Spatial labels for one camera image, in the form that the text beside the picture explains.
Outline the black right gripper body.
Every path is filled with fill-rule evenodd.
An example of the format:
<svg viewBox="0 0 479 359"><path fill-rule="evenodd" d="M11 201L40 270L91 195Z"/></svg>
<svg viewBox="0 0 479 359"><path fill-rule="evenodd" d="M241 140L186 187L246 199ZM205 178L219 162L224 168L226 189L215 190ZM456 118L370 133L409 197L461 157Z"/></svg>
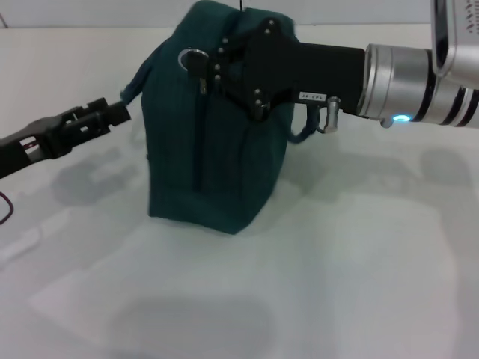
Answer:
<svg viewBox="0 0 479 359"><path fill-rule="evenodd" d="M340 109L356 114L363 91L365 50L302 43L276 19L241 34L244 41L242 105L254 121L284 103L319 105L336 96Z"/></svg>

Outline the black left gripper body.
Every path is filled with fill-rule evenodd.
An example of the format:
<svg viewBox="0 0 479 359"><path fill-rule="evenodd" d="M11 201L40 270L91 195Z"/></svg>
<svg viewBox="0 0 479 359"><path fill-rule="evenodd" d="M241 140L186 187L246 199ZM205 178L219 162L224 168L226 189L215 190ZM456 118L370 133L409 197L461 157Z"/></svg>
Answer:
<svg viewBox="0 0 479 359"><path fill-rule="evenodd" d="M5 178L37 162L57 159L71 152L63 139L68 121L76 120L74 111L44 117L18 132L1 139L1 178Z"/></svg>

